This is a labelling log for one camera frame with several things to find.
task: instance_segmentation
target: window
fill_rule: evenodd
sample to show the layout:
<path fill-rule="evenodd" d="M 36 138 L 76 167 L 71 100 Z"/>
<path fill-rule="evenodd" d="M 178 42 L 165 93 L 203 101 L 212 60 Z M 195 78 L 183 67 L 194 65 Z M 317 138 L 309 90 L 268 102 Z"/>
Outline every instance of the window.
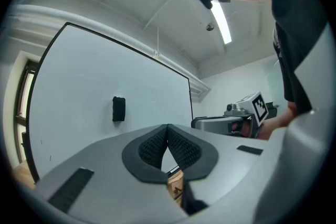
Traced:
<path fill-rule="evenodd" d="M 26 160 L 25 150 L 23 147 L 23 135 L 26 133 L 26 114 L 27 102 L 31 83 L 35 75 L 37 63 L 28 61 L 21 75 L 20 83 L 16 93 L 16 109 L 14 115 L 14 135 L 17 155 L 20 163 Z"/>

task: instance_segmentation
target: ceiling light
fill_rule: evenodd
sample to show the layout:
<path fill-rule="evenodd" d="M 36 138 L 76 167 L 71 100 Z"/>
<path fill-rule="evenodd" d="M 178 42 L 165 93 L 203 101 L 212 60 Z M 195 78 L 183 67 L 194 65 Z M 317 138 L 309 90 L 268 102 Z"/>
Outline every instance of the ceiling light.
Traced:
<path fill-rule="evenodd" d="M 212 13 L 215 16 L 217 21 L 217 25 L 220 29 L 220 33 L 222 34 L 222 38 L 225 44 L 228 44 L 232 41 L 229 26 L 227 25 L 227 21 L 221 7 L 221 4 L 217 0 L 212 0 Z"/>

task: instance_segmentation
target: black eraser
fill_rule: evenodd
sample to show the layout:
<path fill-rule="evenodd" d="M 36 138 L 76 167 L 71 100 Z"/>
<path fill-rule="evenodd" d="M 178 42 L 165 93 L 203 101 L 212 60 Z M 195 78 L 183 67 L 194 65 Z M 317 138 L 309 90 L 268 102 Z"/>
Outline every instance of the black eraser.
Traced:
<path fill-rule="evenodd" d="M 121 97 L 113 97 L 113 116 L 112 120 L 116 121 L 124 121 L 125 120 L 125 106 L 126 99 Z"/>

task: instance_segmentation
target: black shirt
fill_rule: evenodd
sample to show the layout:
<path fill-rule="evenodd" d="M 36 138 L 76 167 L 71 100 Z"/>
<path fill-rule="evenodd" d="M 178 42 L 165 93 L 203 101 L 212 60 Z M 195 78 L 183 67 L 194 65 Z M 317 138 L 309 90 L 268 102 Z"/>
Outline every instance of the black shirt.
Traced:
<path fill-rule="evenodd" d="M 281 66 L 285 99 L 295 102 L 301 114 L 309 111 L 311 105 L 294 71 L 317 42 L 327 16 L 319 0 L 272 0 L 272 12 L 276 20 L 274 48 Z"/>

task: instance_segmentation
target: wall molding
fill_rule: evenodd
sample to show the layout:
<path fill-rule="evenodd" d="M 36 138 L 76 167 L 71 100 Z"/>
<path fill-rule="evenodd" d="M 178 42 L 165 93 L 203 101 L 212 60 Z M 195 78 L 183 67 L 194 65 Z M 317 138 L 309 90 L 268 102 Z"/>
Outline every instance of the wall molding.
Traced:
<path fill-rule="evenodd" d="M 9 37 L 11 38 L 38 47 L 47 47 L 66 22 L 92 29 L 119 40 L 185 75 L 189 78 L 193 102 L 201 102 L 211 90 L 199 78 L 146 44 L 112 27 L 77 14 L 42 6 L 14 5 L 8 12 L 6 27 L 9 28 Z"/>

